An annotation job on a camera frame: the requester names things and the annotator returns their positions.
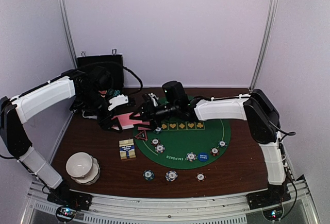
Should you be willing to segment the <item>green chips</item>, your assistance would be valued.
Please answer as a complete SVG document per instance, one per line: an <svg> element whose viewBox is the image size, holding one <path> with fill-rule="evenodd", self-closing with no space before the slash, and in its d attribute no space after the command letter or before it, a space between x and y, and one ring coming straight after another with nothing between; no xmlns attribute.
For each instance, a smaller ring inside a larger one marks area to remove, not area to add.
<svg viewBox="0 0 330 224"><path fill-rule="evenodd" d="M219 146L220 148L225 148L225 147L227 147L227 142L225 142L225 141L219 141L219 142L218 142L218 146Z"/></svg>
<svg viewBox="0 0 330 224"><path fill-rule="evenodd" d="M161 127L157 127L153 132L155 134L160 134L162 132L162 128Z"/></svg>

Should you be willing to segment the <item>triangular all-in button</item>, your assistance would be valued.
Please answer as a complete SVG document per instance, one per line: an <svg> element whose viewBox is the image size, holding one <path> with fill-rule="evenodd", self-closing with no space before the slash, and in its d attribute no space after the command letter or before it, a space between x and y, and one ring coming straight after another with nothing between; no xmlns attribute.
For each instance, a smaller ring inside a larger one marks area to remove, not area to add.
<svg viewBox="0 0 330 224"><path fill-rule="evenodd" d="M137 135L135 135L135 139L147 141L148 140L147 132L145 130L140 131Z"/></svg>

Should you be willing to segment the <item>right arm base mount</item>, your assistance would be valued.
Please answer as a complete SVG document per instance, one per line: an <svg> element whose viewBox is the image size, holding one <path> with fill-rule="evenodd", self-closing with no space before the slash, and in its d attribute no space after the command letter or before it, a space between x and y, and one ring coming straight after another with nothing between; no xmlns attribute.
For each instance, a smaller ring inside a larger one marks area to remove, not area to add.
<svg viewBox="0 0 330 224"><path fill-rule="evenodd" d="M291 199L290 193L272 192L270 190L249 193L246 196L251 210L265 208Z"/></svg>

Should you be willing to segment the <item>orange black poker chip stack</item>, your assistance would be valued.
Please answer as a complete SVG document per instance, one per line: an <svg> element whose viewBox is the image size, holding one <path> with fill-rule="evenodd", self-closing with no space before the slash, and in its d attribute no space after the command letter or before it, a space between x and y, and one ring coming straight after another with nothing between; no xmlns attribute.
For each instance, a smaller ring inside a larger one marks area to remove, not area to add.
<svg viewBox="0 0 330 224"><path fill-rule="evenodd" d="M204 173L198 173L198 174L196 174L195 178L198 182L203 182L203 181L205 181L206 176Z"/></svg>

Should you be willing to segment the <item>blue white poker chip stack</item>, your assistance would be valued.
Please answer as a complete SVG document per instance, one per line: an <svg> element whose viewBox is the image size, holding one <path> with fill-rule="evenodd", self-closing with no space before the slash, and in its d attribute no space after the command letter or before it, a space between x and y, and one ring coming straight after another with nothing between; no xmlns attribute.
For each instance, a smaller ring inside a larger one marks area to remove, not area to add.
<svg viewBox="0 0 330 224"><path fill-rule="evenodd" d="M175 181L177 177L178 177L178 173L174 170L170 170L165 174L165 179L169 182Z"/></svg>

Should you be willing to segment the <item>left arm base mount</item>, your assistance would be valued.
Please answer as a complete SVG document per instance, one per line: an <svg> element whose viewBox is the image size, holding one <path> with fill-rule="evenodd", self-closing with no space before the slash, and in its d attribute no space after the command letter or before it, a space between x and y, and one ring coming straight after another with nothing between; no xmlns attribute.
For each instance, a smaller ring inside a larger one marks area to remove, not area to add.
<svg viewBox="0 0 330 224"><path fill-rule="evenodd" d="M58 205L65 205L79 211L88 211L92 203L92 198L93 196L87 193L69 191L69 196L62 198L56 197L54 194L50 193L47 197L47 201Z"/></svg>

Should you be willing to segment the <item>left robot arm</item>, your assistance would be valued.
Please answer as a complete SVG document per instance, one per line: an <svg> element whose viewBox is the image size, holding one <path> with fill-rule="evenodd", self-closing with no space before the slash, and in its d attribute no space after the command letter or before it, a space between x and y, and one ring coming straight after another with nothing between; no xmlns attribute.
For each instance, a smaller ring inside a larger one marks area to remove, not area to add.
<svg viewBox="0 0 330 224"><path fill-rule="evenodd" d="M106 78L100 76L102 70L99 67L93 74L69 70L21 95L1 98L1 138L10 158L39 178L62 205L70 205L74 194L67 181L35 150L23 125L41 111L75 97L95 112L98 125L103 130L122 131L114 110L128 103L128 96L103 97L101 86Z"/></svg>

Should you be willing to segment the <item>red card being dealt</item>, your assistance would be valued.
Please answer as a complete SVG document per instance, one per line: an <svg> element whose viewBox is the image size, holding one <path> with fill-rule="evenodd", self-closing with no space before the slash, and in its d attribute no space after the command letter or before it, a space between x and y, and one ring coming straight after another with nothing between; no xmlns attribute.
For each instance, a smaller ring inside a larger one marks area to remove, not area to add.
<svg viewBox="0 0 330 224"><path fill-rule="evenodd" d="M151 130L150 122L138 123L138 124L135 124L135 127L138 130Z"/></svg>

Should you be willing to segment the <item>blue white chips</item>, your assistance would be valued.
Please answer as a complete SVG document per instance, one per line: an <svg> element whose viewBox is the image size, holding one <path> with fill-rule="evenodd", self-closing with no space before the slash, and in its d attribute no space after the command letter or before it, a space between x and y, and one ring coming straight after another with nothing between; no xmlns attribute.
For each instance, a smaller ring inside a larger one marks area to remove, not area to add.
<svg viewBox="0 0 330 224"><path fill-rule="evenodd" d="M163 144L158 144L157 146L155 146L155 151L157 153L163 153L165 151L165 146Z"/></svg>
<svg viewBox="0 0 330 224"><path fill-rule="evenodd" d="M186 154L186 160L189 162L195 161L197 158L196 154L194 152L189 152Z"/></svg>

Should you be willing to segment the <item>red backed card deck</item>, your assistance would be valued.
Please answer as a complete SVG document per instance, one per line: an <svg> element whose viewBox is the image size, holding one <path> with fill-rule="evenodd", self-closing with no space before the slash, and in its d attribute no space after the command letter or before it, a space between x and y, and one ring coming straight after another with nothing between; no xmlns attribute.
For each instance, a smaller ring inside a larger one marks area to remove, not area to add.
<svg viewBox="0 0 330 224"><path fill-rule="evenodd" d="M134 121L129 118L130 115L131 113L116 115L113 120L117 118L123 130L131 129L134 127Z"/></svg>

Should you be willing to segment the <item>orange chips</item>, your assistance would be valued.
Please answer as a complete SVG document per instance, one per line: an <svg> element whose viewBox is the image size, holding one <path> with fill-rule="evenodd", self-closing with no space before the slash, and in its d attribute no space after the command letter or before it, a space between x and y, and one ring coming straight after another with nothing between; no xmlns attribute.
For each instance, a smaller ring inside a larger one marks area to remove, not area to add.
<svg viewBox="0 0 330 224"><path fill-rule="evenodd" d="M157 146L157 145L160 144L160 140L157 139L157 138L154 138L154 139L151 140L151 144L152 144L153 146Z"/></svg>
<svg viewBox="0 0 330 224"><path fill-rule="evenodd" d="M216 157L218 156L220 153L219 149L217 147L212 147L211 150L210 150L210 154L213 156L213 157Z"/></svg>

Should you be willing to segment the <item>green poker chip stack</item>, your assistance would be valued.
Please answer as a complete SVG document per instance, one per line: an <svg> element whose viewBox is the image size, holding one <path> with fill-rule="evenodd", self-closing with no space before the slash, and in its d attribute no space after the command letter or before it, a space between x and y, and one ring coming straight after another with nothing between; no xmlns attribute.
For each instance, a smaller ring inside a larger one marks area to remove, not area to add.
<svg viewBox="0 0 330 224"><path fill-rule="evenodd" d="M154 174L154 172L151 171L151 170L145 170L145 171L143 172L143 177L144 177L145 180L147 180L147 181L151 181L151 180L154 179L155 174Z"/></svg>

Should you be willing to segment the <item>blue small blind button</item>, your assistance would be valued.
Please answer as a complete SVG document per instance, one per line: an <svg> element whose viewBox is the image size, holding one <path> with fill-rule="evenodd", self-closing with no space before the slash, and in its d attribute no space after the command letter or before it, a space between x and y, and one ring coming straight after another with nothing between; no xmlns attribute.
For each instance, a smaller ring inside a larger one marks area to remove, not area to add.
<svg viewBox="0 0 330 224"><path fill-rule="evenodd" d="M198 154L197 158L201 162L207 162L209 160L209 155L205 152L201 152Z"/></svg>

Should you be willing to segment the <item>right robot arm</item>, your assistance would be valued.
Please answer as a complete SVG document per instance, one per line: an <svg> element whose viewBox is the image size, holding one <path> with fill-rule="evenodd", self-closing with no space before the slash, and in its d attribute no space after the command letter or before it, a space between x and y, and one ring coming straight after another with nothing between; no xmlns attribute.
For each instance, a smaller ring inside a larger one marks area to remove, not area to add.
<svg viewBox="0 0 330 224"><path fill-rule="evenodd" d="M163 120L179 118L184 121L215 119L239 119L248 123L251 137L260 146L268 173L268 189L264 199L269 204L277 203L287 192L285 152L280 144L283 131L280 129L279 113L261 90L229 98L188 98L184 89L163 88L166 103L155 101L148 94L144 102L129 116L132 120L149 122L156 130Z"/></svg>

